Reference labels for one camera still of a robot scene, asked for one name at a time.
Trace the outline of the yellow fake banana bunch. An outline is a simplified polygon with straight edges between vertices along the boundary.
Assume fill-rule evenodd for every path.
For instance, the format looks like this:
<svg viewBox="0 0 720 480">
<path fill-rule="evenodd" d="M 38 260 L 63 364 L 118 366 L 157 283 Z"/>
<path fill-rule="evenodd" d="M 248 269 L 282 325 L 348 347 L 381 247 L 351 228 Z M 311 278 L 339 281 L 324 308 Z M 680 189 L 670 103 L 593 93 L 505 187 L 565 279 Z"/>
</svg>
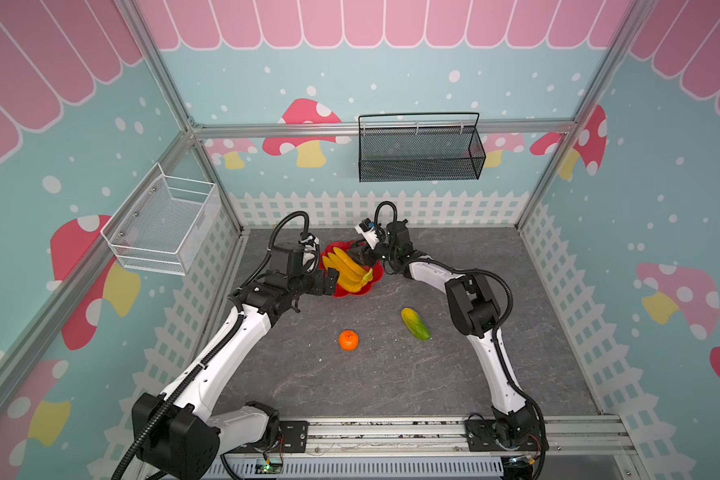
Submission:
<svg viewBox="0 0 720 480">
<path fill-rule="evenodd" d="M 327 252 L 323 256 L 323 266 L 339 271 L 338 286 L 348 293 L 359 293 L 374 280 L 372 267 L 361 266 L 342 249 Z"/>
</svg>

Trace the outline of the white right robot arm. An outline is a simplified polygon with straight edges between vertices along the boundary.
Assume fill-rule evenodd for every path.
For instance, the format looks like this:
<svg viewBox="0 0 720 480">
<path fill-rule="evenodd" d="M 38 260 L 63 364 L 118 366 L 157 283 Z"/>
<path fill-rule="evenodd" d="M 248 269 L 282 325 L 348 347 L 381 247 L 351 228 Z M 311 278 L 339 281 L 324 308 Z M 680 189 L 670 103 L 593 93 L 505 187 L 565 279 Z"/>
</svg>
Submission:
<svg viewBox="0 0 720 480">
<path fill-rule="evenodd" d="M 519 386 L 504 349 L 501 327 L 514 306 L 507 282 L 487 270 L 451 267 L 415 249 L 405 220 L 381 227 L 366 219 L 356 231 L 369 254 L 392 272 L 445 294 L 451 321 L 475 351 L 488 383 L 494 417 L 488 437 L 506 451 L 533 443 L 543 455 L 548 448 L 543 413 Z"/>
</svg>

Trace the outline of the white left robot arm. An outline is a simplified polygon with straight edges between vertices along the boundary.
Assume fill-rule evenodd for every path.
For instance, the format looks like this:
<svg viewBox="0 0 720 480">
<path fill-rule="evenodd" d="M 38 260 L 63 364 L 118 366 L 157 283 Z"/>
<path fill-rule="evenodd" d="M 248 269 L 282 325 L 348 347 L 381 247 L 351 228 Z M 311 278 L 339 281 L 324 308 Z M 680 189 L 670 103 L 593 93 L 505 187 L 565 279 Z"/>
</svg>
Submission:
<svg viewBox="0 0 720 480">
<path fill-rule="evenodd" d="M 245 357 L 283 314 L 297 310 L 301 296 L 334 293 L 338 275 L 320 269 L 319 259 L 319 248 L 303 242 L 269 248 L 261 271 L 229 295 L 228 317 L 198 357 L 159 394 L 134 403 L 134 441 L 114 478 L 138 459 L 159 476 L 200 479 L 217 457 L 239 447 L 264 453 L 278 448 L 276 409 L 248 402 L 227 414 L 213 410 Z"/>
</svg>

